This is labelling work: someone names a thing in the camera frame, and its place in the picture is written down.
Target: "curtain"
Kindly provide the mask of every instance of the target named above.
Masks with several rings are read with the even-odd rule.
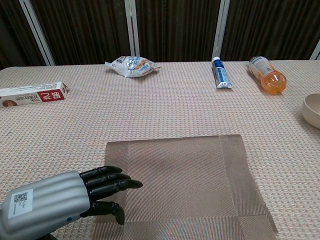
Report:
[[[129,56],[123,0],[31,0],[56,65]]]
[[[220,0],[136,0],[140,56],[211,61]]]
[[[45,65],[19,0],[0,0],[0,14],[0,70]]]
[[[223,61],[308,60],[320,39],[320,0],[231,0]]]

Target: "red and white box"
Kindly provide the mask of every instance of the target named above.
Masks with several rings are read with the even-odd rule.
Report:
[[[63,100],[68,87],[62,82],[0,89],[0,108]]]

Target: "snack bag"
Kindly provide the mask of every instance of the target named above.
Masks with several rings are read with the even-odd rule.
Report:
[[[126,78],[141,77],[160,68],[158,64],[140,56],[121,56],[112,63],[104,64]]]

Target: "robotic hand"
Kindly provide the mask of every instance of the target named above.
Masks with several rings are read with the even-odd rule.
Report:
[[[0,240],[35,240],[87,216],[112,214],[123,225],[119,204],[97,201],[142,187],[121,172],[114,166],[70,171],[10,191],[0,204]]]

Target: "bowl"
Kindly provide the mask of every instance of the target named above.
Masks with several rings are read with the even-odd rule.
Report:
[[[310,125],[320,129],[320,93],[310,94],[304,98],[302,115]]]

